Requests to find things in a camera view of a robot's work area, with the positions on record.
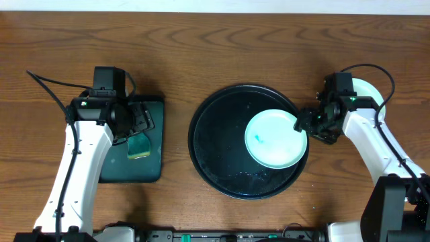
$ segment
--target blue stain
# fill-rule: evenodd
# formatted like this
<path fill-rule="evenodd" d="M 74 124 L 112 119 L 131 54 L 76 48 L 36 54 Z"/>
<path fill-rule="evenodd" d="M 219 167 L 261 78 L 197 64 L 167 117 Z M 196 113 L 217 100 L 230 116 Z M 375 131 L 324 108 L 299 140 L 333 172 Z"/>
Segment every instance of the blue stain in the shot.
<path fill-rule="evenodd" d="M 257 139 L 258 143 L 262 144 L 264 143 L 264 141 L 260 140 L 260 137 L 257 135 L 255 135 L 255 139 Z"/>

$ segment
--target sponge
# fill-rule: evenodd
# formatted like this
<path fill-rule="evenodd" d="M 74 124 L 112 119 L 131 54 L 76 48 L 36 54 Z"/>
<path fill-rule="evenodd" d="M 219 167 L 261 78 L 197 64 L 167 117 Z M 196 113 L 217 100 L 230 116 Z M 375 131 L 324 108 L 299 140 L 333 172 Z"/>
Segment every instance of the sponge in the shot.
<path fill-rule="evenodd" d="M 151 154 L 151 142 L 148 137 L 141 132 L 140 134 L 131 136 L 128 139 L 128 159 L 137 159 L 146 157 Z"/>

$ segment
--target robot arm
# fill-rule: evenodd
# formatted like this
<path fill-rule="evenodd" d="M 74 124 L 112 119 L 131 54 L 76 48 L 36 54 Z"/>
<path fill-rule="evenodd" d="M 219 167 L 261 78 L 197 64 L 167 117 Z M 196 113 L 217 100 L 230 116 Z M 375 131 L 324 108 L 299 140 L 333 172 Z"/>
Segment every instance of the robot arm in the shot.
<path fill-rule="evenodd" d="M 359 97 L 354 92 L 351 73 L 334 73 L 325 78 L 325 90 L 317 94 L 318 108 L 304 108 L 298 115 L 294 129 L 305 130 L 310 136 L 329 145 L 344 134 L 357 147 L 361 158 L 369 169 L 374 184 L 379 177 L 395 174 L 401 178 L 411 175 L 400 166 L 400 161 L 391 151 L 375 127 L 375 113 L 379 105 L 372 97 Z M 403 151 L 379 115 L 382 132 L 417 177 L 425 173 Z"/>
<path fill-rule="evenodd" d="M 429 205 L 423 191 L 411 174 L 427 187 L 425 172 L 407 156 L 389 131 L 383 115 L 378 116 L 380 130 L 375 124 L 379 105 L 372 97 L 359 97 L 354 92 L 350 73 L 334 73 L 325 78 L 325 90 L 316 97 L 318 108 L 304 108 L 298 114 L 294 129 L 305 130 L 310 136 L 329 145 L 344 134 L 357 147 L 375 184 L 361 220 L 333 223 L 327 227 L 330 242 L 344 241 L 409 241 L 428 237 Z M 404 164 L 411 169 L 409 173 Z M 414 212 L 404 211 L 404 202 L 416 205 Z"/>
<path fill-rule="evenodd" d="M 342 131 L 357 148 L 366 167 L 369 169 L 374 184 L 379 177 L 396 174 L 401 178 L 411 178 L 411 175 L 400 166 L 399 160 L 394 156 L 388 145 L 385 143 L 381 134 L 375 128 L 376 111 L 369 108 L 359 108 L 356 111 L 346 114 Z M 387 125 L 381 120 L 381 128 L 389 139 L 390 143 L 406 159 L 407 164 L 417 177 L 425 173 L 417 164 L 407 156 L 400 147 L 397 140 L 393 137 Z"/>
<path fill-rule="evenodd" d="M 62 208 L 61 232 L 69 227 L 77 227 L 81 232 L 93 232 L 93 202 L 100 177 L 101 166 L 106 153 L 112 146 L 113 135 L 108 125 L 97 125 L 96 121 L 77 121 L 75 127 L 80 142 L 80 153 L 67 187 Z M 42 214 L 34 225 L 43 233 L 55 232 L 55 213 L 64 184 L 67 169 L 71 163 L 73 134 L 71 127 L 66 128 L 66 144 L 54 187 Z"/>
<path fill-rule="evenodd" d="M 126 75 L 125 71 L 115 67 L 96 67 L 93 88 L 84 91 L 67 106 L 67 112 L 77 131 L 79 152 L 69 182 L 65 182 L 74 149 L 74 136 L 68 125 L 64 153 L 54 187 L 34 225 L 38 233 L 52 235 L 56 232 L 56 209 L 63 186 L 67 184 L 59 232 L 73 232 L 72 236 L 77 233 L 92 235 L 93 202 L 106 154 L 118 140 L 128 140 L 128 137 L 153 128 L 150 125 L 151 119 L 145 115 L 147 110 L 144 106 L 139 101 L 134 102 L 130 95 L 126 97 Z"/>

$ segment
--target black tray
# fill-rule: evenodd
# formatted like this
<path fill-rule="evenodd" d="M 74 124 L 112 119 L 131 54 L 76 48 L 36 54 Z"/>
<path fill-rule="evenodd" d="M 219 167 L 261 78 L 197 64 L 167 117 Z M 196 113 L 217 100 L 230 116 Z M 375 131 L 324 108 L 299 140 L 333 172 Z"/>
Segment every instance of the black tray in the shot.
<path fill-rule="evenodd" d="M 245 146 L 245 129 L 253 116 L 268 109 L 295 116 L 295 105 L 279 92 L 259 85 L 235 85 L 217 91 L 194 114 L 188 147 L 194 167 L 213 188 L 231 196 L 256 200 L 288 188 L 302 173 L 309 153 L 295 165 L 270 169 L 260 165 Z"/>

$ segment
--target wood grain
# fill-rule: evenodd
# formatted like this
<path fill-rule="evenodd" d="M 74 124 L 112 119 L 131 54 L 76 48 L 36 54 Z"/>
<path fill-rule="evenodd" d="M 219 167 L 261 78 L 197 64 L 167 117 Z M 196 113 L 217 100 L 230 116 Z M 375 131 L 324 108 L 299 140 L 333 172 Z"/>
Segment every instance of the wood grain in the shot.
<path fill-rule="evenodd" d="M 153 184 L 100 184 L 95 229 L 117 220 L 176 230 L 276 230 L 359 219 L 373 184 L 359 153 L 342 137 L 310 140 L 297 182 L 266 200 L 218 193 L 195 171 L 187 131 L 211 93 L 259 83 L 299 108 L 315 104 L 323 77 L 357 63 L 386 67 L 396 79 L 387 123 L 405 151 L 430 170 L 430 18 L 372 15 L 184 13 L 0 13 L 0 241 L 31 231 L 62 156 L 65 121 L 26 74 L 91 85 L 95 65 L 126 69 L 138 93 L 166 102 L 163 170 Z M 380 72 L 356 77 L 383 95 Z M 50 85 L 64 102 L 80 90 Z"/>

